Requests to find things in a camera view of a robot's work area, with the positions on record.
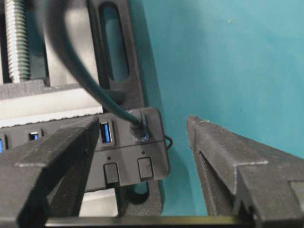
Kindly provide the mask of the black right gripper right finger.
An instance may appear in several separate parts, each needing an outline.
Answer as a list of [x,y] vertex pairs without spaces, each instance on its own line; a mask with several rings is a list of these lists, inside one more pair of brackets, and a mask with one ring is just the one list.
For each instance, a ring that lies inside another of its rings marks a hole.
[[193,115],[186,130],[209,215],[255,228],[303,227],[302,158]]

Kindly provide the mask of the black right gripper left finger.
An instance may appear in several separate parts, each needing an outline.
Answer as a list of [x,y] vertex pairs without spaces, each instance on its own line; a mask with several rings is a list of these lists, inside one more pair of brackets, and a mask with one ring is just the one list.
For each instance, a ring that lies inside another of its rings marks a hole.
[[0,225],[39,228],[49,217],[78,216],[99,138],[85,119],[0,156]]

